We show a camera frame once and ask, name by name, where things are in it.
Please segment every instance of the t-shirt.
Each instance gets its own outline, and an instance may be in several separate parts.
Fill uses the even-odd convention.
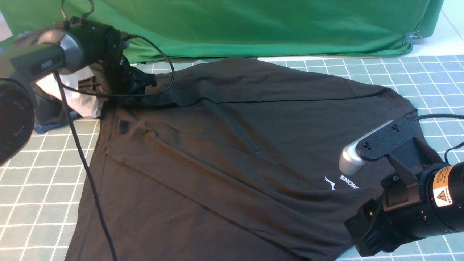
[[[343,147],[415,115],[392,89],[245,58],[106,103],[90,169],[118,258],[335,260],[352,246],[343,223],[393,173],[382,159],[343,175]],[[67,261],[111,260],[93,200],[86,181]]]

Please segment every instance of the metal clip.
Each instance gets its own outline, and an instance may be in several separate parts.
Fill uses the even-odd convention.
[[[419,43],[422,40],[422,36],[420,35],[419,31],[415,31],[413,33],[406,33],[405,35],[405,40],[403,41],[403,44],[414,44],[414,43]]]

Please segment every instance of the teal mat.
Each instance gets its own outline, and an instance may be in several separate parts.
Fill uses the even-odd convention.
[[[176,70],[204,61],[176,62]],[[389,59],[328,59],[274,62],[304,72],[321,72],[392,88],[419,114],[464,114],[464,55]],[[166,63],[139,65],[145,72],[169,72]],[[464,141],[464,122],[421,122],[430,146],[443,156]],[[89,160],[98,120],[76,122]],[[464,150],[449,154],[464,161]],[[74,232],[85,179],[69,127],[33,135],[16,157],[0,168],[0,260],[62,261]],[[464,261],[464,234],[435,236],[400,247],[392,254],[361,258],[354,249],[341,261]]]

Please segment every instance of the white logo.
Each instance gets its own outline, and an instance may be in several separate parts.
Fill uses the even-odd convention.
[[[325,181],[327,181],[328,183],[330,183],[330,185],[332,185],[332,190],[335,190],[335,183],[330,181],[327,177],[325,177]]]
[[[340,179],[343,180],[344,182],[346,182],[348,185],[350,185],[353,189],[358,189],[358,186],[356,186],[356,184],[354,182],[352,182],[351,180],[349,180],[347,177],[345,177],[344,175],[341,175],[340,176]]]
[[[53,65],[52,60],[48,60],[48,61],[42,63],[42,70],[48,69],[48,68],[50,68],[52,65]]]

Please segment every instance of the table surface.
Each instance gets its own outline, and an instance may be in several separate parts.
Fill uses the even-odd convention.
[[[176,62],[176,70],[205,61]],[[394,89],[419,114],[464,114],[464,55],[385,59],[276,61],[304,72],[327,73]],[[164,62],[138,65],[145,72],[169,72]],[[89,161],[99,121],[75,123]],[[464,141],[464,122],[430,119],[421,122],[429,145],[444,151]],[[464,161],[464,150],[449,154]],[[62,261],[76,227],[85,173],[69,127],[33,135],[27,146],[0,168],[0,260]],[[341,261],[464,261],[464,234],[435,236],[400,247],[391,254],[361,258],[352,248]]]

